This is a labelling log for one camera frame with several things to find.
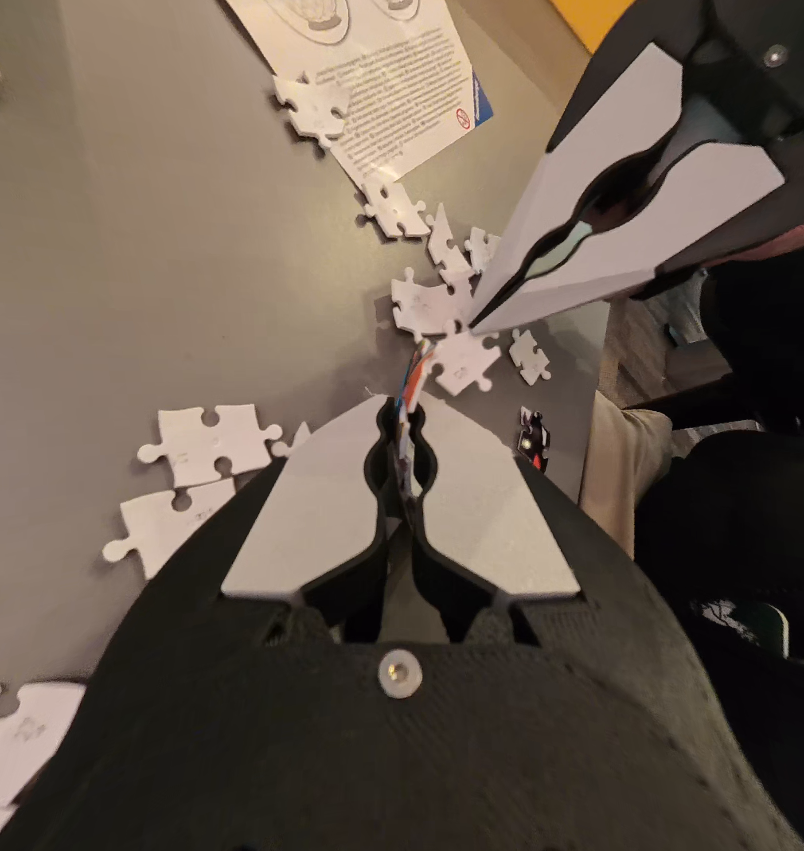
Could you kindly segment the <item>scattered white puzzle pieces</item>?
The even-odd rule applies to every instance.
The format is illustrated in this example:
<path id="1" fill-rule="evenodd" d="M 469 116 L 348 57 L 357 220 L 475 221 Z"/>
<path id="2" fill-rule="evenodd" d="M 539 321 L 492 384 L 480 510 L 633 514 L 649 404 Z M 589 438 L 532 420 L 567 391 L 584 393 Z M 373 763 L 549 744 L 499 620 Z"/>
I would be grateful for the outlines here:
<path id="1" fill-rule="evenodd" d="M 120 508 L 103 557 L 136 550 L 149 581 L 88 686 L 26 684 L 0 719 L 0 849 L 567 848 L 537 603 L 448 640 L 413 579 L 394 412 L 381 629 L 345 642 L 311 609 L 222 600 L 222 510 L 305 441 L 273 458 L 253 402 L 207 409 L 161 410 L 139 451 L 173 488 Z"/>

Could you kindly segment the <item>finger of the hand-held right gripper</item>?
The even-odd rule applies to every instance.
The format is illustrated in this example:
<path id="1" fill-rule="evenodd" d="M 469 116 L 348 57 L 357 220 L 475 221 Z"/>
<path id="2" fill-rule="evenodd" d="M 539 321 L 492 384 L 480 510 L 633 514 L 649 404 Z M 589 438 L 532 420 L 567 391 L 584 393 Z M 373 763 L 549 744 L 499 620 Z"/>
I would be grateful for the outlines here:
<path id="1" fill-rule="evenodd" d="M 607 171 L 649 151 L 678 122 L 682 65 L 648 44 L 555 148 L 545 153 L 503 230 L 472 298 L 473 326 L 521 326 L 606 298 L 580 281 L 525 280 L 546 241 L 571 231 L 588 190 Z"/>
<path id="2" fill-rule="evenodd" d="M 698 145 L 671 166 L 632 218 L 580 240 L 563 262 L 541 275 L 523 275 L 508 294 L 478 301 L 472 329 L 509 330 L 651 282 L 664 262 L 783 183 L 762 148 Z"/>

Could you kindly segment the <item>white jigsaw piece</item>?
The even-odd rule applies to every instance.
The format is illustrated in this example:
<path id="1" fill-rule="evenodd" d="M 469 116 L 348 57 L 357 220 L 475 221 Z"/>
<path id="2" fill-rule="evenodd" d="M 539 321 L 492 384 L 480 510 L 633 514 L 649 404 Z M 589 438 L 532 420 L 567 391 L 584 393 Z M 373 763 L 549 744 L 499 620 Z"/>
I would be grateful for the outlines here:
<path id="1" fill-rule="evenodd" d="M 452 397 L 475 386 L 481 392 L 492 389 L 492 380 L 487 370 L 502 356 L 494 342 L 499 334 L 473 335 L 469 330 L 450 333 L 438 340 L 433 351 L 433 367 L 439 367 L 437 385 Z"/>

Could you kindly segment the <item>beige garment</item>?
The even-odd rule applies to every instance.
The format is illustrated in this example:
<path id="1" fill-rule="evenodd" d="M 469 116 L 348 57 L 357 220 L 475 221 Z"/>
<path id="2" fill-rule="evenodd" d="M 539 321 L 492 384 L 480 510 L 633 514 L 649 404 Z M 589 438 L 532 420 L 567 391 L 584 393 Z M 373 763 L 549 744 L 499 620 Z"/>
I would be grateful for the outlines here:
<path id="1" fill-rule="evenodd" d="M 578 505 L 631 559 L 635 512 L 670 468 L 672 434 L 664 414 L 622 410 L 595 392 Z"/>

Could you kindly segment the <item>person's right hand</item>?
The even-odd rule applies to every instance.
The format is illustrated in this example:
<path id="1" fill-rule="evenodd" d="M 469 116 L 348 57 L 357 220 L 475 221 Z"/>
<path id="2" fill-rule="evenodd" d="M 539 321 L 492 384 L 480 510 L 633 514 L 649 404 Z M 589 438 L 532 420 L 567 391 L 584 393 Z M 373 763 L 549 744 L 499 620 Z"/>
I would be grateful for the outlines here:
<path id="1" fill-rule="evenodd" d="M 705 268 L 729 262 L 758 262 L 790 254 L 804 248 L 804 223 L 755 248 L 730 254 L 713 261 L 706 261 Z"/>

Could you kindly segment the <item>black red jigsaw piece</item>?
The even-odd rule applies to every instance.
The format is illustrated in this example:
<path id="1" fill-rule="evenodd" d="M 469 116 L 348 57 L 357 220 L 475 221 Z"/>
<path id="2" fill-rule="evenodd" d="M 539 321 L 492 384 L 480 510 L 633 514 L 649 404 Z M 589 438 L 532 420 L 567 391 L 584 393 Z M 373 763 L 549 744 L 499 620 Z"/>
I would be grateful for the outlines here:
<path id="1" fill-rule="evenodd" d="M 550 432 L 538 411 L 521 407 L 519 410 L 519 434 L 516 445 L 518 455 L 530 462 L 535 469 L 545 473 L 549 460 Z"/>

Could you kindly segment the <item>yellow board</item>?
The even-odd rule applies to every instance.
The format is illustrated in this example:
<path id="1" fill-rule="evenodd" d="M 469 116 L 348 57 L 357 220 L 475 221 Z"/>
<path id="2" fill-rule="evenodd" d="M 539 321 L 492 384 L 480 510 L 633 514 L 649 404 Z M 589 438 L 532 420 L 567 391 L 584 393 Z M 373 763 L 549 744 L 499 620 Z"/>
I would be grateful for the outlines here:
<path id="1" fill-rule="evenodd" d="M 581 44 L 593 54 L 632 1 L 551 1 Z"/>

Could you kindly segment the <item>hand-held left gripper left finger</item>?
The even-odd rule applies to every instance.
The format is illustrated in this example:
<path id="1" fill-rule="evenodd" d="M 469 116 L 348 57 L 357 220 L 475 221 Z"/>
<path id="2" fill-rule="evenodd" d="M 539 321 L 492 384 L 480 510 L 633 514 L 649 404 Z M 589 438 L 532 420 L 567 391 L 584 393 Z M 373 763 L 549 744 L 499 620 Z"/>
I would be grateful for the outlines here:
<path id="1" fill-rule="evenodd" d="M 367 398 L 237 493 L 222 510 L 222 600 L 311 609 L 345 642 L 377 640 L 393 412 L 391 397 Z"/>

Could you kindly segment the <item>white instruction leaflet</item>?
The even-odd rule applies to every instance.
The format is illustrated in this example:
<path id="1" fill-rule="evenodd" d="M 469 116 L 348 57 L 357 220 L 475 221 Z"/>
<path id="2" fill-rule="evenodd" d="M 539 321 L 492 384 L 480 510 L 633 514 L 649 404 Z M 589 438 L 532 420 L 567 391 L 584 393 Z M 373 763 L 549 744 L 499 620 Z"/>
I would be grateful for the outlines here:
<path id="1" fill-rule="evenodd" d="M 355 186 L 400 180 L 493 117 L 443 1 L 235 1 L 274 74 L 349 92 L 331 152 Z"/>

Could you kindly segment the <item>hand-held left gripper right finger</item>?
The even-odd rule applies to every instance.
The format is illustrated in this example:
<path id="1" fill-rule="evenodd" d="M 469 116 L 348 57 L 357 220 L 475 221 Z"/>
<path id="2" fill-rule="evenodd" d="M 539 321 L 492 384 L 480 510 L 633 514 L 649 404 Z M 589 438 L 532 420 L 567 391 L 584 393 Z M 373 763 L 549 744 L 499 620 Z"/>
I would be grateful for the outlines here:
<path id="1" fill-rule="evenodd" d="M 486 609 L 575 600 L 578 579 L 514 452 L 428 392 L 412 420 L 411 568 L 448 640 Z"/>

